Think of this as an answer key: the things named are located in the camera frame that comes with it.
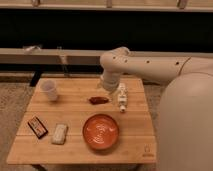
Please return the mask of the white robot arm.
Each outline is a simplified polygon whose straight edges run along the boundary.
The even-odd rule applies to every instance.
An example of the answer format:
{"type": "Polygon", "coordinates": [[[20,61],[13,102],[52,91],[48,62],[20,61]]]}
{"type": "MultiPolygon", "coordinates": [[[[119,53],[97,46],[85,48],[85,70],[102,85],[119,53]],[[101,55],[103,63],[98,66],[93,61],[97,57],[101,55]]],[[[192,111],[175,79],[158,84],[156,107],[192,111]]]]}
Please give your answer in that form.
{"type": "Polygon", "coordinates": [[[114,91],[126,73],[152,83],[158,93],[154,129],[156,171],[213,171],[213,54],[104,52],[101,84],[114,91]]]}

